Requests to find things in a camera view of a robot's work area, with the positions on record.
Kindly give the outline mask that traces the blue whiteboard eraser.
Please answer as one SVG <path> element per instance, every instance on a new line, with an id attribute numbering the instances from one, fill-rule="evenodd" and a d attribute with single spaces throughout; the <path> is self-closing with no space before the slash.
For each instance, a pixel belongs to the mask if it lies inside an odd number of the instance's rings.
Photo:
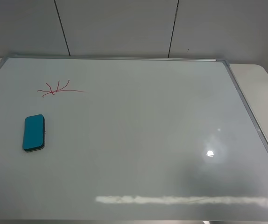
<path id="1" fill-rule="evenodd" d="M 41 150 L 45 146 L 45 118 L 42 114 L 25 118 L 22 149 L 25 152 Z"/>

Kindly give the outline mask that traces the red marker scribble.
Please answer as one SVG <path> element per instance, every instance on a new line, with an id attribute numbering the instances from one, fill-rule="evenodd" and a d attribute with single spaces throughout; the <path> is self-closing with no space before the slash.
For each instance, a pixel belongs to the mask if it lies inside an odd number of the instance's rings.
<path id="1" fill-rule="evenodd" d="M 59 80 L 56 83 L 55 88 L 52 87 L 51 84 L 49 83 L 45 83 L 46 88 L 45 89 L 38 89 L 36 90 L 36 92 L 38 93 L 42 93 L 42 98 L 45 98 L 47 95 L 56 95 L 57 93 L 60 92 L 80 92 L 80 93 L 87 93 L 87 91 L 83 91 L 83 90 L 76 90 L 76 89 L 71 89 L 70 88 L 70 80 L 67 80 L 67 82 L 62 85 L 61 81 Z"/>

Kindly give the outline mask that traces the white whiteboard with aluminium frame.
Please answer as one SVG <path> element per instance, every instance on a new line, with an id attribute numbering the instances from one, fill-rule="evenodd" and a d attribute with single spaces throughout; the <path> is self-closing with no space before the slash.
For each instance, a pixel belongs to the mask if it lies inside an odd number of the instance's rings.
<path id="1" fill-rule="evenodd" d="M 268 141 L 223 60 L 8 56 L 0 219 L 268 222 Z"/>

